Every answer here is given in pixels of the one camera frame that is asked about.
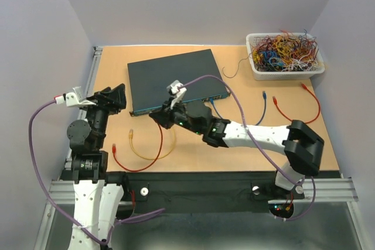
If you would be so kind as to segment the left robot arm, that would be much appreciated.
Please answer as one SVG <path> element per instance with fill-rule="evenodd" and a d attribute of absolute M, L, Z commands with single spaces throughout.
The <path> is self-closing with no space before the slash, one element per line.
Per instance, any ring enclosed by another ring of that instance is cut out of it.
<path fill-rule="evenodd" d="M 69 249 L 109 249 L 120 200 L 130 194 L 124 172 L 107 172 L 103 150 L 108 118 L 126 108 L 125 85 L 83 97 L 80 87 L 65 95 L 67 107 L 85 111 L 67 128 L 71 149 L 74 217 Z"/>

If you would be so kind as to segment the dark blue network switch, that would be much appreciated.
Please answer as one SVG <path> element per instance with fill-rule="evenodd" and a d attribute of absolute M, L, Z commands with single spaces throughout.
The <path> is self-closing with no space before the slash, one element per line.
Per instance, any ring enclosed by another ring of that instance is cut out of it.
<path fill-rule="evenodd" d="M 159 109 L 170 95 L 166 89 L 178 80 L 186 84 L 198 77 L 222 78 L 210 49 L 128 63 L 132 116 Z"/>

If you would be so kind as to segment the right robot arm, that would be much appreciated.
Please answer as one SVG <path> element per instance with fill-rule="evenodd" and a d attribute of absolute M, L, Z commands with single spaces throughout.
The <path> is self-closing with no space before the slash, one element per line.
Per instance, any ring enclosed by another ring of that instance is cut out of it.
<path fill-rule="evenodd" d="M 299 120 L 283 126 L 243 125 L 214 116 L 201 101 L 175 105 L 167 101 L 149 116 L 165 129 L 178 125 L 196 133 L 215 148 L 257 148 L 263 155 L 269 150 L 286 156 L 287 162 L 281 167 L 270 161 L 277 170 L 270 182 L 270 192 L 276 197 L 285 196 L 304 177 L 315 177 L 320 171 L 325 142 Z"/>

